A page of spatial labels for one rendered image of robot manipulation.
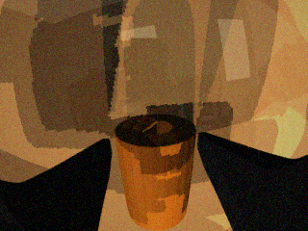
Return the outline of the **orange knob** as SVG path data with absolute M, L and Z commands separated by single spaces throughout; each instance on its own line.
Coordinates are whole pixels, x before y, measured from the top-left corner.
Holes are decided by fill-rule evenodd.
M 138 227 L 165 231 L 188 212 L 196 126 L 176 115 L 139 115 L 115 128 L 128 215 Z

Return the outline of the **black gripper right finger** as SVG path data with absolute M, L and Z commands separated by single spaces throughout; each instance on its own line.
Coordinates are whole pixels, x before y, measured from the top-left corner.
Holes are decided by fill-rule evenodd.
M 197 151 L 232 231 L 285 231 L 308 199 L 308 155 L 278 157 L 208 132 Z

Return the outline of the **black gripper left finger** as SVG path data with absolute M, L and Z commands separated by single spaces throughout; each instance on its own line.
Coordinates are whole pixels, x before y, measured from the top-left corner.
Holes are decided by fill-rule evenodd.
M 111 139 L 101 139 L 30 180 L 0 180 L 0 224 L 15 231 L 99 230 L 111 161 Z

